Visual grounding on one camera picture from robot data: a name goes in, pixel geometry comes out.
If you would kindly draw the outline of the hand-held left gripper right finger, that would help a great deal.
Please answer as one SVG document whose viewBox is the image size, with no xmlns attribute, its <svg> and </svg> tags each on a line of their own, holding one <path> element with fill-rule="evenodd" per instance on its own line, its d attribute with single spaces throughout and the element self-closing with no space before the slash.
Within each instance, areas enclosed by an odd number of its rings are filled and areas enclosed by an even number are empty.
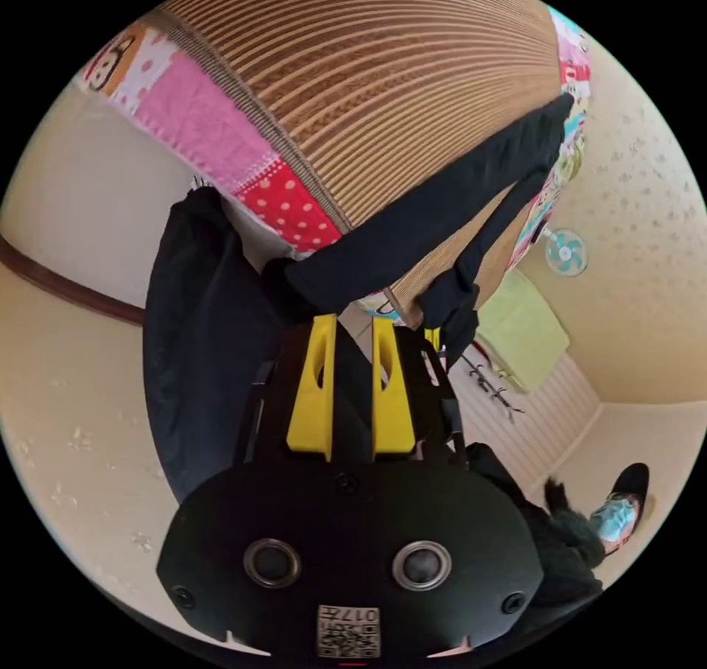
<svg viewBox="0 0 707 669">
<path fill-rule="evenodd" d="M 396 328 L 391 321 L 373 320 L 372 354 L 373 457 L 407 456 L 415 448 L 415 431 Z"/>
</svg>

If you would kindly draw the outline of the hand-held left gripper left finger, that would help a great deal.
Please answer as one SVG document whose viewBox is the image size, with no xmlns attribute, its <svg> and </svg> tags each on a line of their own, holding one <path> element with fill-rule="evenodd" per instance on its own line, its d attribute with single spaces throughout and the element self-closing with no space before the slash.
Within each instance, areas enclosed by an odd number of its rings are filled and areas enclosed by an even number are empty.
<svg viewBox="0 0 707 669">
<path fill-rule="evenodd" d="M 291 452 L 321 455 L 327 462 L 333 449 L 336 336 L 336 315 L 314 318 L 286 434 Z"/>
</svg>

